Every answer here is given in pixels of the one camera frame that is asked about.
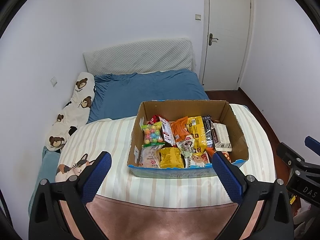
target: black snack package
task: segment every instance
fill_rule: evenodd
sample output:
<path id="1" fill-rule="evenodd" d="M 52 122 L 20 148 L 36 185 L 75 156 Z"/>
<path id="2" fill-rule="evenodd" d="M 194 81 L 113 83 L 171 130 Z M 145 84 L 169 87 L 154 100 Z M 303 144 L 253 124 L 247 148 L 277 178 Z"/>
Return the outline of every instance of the black snack package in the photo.
<path id="1" fill-rule="evenodd" d="M 213 147 L 213 135 L 212 135 L 212 130 L 211 130 L 211 116 L 206 115 L 202 116 L 202 122 L 204 126 L 204 132 L 205 132 L 205 138 L 207 141 L 208 147 L 212 148 Z"/>

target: wall outlet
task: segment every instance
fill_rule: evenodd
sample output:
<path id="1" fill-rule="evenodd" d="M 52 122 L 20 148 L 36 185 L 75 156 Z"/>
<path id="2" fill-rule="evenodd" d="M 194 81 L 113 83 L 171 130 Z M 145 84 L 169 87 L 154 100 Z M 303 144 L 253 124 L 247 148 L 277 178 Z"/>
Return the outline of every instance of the wall outlet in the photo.
<path id="1" fill-rule="evenodd" d="M 52 86 L 53 86 L 53 87 L 55 87 L 55 86 L 56 86 L 56 84 L 58 83 L 58 81 L 57 81 L 57 78 L 56 78 L 56 77 L 53 77 L 52 79 L 50 79 L 50 82 L 51 82 L 51 84 L 52 84 Z"/>

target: white door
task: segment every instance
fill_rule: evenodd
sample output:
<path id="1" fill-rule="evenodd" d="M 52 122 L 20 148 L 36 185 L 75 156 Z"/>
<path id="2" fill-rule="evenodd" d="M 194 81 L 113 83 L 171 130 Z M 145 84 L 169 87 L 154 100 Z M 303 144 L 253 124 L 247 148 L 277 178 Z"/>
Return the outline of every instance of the white door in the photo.
<path id="1" fill-rule="evenodd" d="M 236 89 L 248 40 L 250 6 L 250 0 L 209 0 L 212 43 L 207 46 L 204 90 Z"/>

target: blue gripper pad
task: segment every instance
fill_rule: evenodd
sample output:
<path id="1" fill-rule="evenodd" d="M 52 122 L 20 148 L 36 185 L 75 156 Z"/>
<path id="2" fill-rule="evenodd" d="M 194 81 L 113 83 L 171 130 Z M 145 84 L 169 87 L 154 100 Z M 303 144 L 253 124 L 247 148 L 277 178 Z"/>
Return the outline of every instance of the blue gripper pad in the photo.
<path id="1" fill-rule="evenodd" d="M 90 173 L 82 187 L 81 202 L 85 205 L 94 199 L 100 185 L 111 168 L 111 155 L 106 152 Z"/>
<path id="2" fill-rule="evenodd" d="M 317 140 L 313 139 L 311 136 L 307 136 L 304 140 L 304 144 L 320 156 L 320 143 Z"/>
<path id="3" fill-rule="evenodd" d="M 237 180 L 233 172 L 228 168 L 227 164 L 224 162 L 224 160 L 218 154 L 218 152 L 216 152 L 212 156 L 212 167 L 214 171 L 217 173 L 231 201 L 240 204 L 242 202 L 244 188 Z"/>

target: door handle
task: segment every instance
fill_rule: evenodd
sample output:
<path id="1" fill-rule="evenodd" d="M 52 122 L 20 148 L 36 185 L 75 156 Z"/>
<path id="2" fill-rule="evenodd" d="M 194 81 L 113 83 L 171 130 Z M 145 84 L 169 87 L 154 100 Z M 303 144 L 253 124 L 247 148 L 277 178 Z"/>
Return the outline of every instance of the door handle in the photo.
<path id="1" fill-rule="evenodd" d="M 210 35 L 209 35 L 209 46 L 211 46 L 211 44 L 212 44 L 212 40 L 219 40 L 218 38 L 212 38 L 212 33 L 210 33 Z"/>

